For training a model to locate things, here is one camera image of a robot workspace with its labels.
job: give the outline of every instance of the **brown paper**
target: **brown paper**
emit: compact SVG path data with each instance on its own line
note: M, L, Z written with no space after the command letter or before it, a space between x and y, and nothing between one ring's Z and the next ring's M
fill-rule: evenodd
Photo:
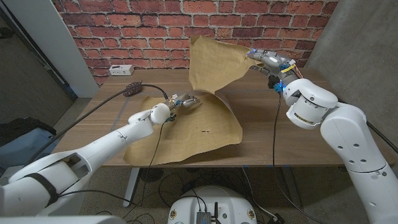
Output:
M190 39L189 82L194 90L215 94L242 78L252 65L261 62L246 57L247 47L219 42L204 36Z
M242 127L226 99L215 91L244 76L250 66L259 62L247 58L249 48L218 42L207 37L190 40L189 81L201 101L189 108L179 108L177 118L164 124L155 154L160 126L155 132L127 148L124 160L134 166L179 162L195 154L208 152L242 141ZM148 110L164 98L147 97L140 110Z
M179 108L173 122L166 122L152 165L179 162L195 154L242 141L243 130L235 115L216 96L197 96L200 104ZM148 110L164 98L147 97L140 110ZM131 144L124 160L134 166L148 166L155 153L160 126L155 132Z

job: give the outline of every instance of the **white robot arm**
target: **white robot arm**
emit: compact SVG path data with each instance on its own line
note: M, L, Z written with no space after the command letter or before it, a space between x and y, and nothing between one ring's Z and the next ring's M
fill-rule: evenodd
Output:
M357 107L338 102L337 97L293 69L284 55L253 50L248 57L261 60L271 84L290 106L287 117L303 129L320 125L324 140L343 160L371 223L397 223L398 179L380 153Z
M178 107L198 103L194 96L174 95L150 110L132 115L129 124L79 149L43 157L15 173L0 186L0 216L48 215L81 190L94 172L129 144L154 132L153 125L173 120Z

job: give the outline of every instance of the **floor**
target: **floor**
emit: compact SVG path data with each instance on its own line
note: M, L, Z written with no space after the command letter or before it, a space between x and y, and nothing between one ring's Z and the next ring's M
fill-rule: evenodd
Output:
M78 99L56 124L55 129L60 130L74 121L87 103L88 99ZM130 167L102 167L91 178L88 188L105 190L123 197L130 171ZM124 208L119 199L103 194L86 193L80 214L96 215L99 213L105 215L111 213L126 221L130 220L129 223L166 223L169 213L166 203L169 205L174 203L184 189L206 184L229 187L246 195L254 205L248 193L248 183L243 182L242 172L239 168L203 168L200 170L176 168L164 169L163 172L158 181L146 184L145 197L141 207ZM272 213L280 214L286 223L317 223L305 217L286 201L275 184L272 168L250 167L247 168L247 172L253 187L254 198L259 205ZM280 183L282 183L282 190L288 192L282 173L279 169L276 172ZM325 223L369 223L348 173L341 167L294 167L292 172L302 208L309 215ZM134 195L136 203L142 200L143 186L144 181L140 180ZM168 192L162 195L165 202L160 198L159 189L162 192ZM269 218L257 208L255 210L258 223L267 223ZM138 222L133 221L145 213L151 214L155 222L148 215L139 217Z

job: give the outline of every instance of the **blue component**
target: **blue component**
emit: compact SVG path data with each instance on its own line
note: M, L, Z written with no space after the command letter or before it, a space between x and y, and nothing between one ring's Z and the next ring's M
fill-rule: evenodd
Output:
M282 91L282 87L281 87L279 84L275 84L275 85L274 85L274 90L275 90L277 93L280 93L280 92Z
M286 65L283 63L282 65L279 66L279 68L282 71L282 70L285 70L286 68L289 68L289 65Z

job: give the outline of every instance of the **electrical outlet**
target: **electrical outlet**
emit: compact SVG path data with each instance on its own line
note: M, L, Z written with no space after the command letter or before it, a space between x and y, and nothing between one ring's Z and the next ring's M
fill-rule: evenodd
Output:
M132 65L112 65L109 71L111 75L131 75L134 67Z

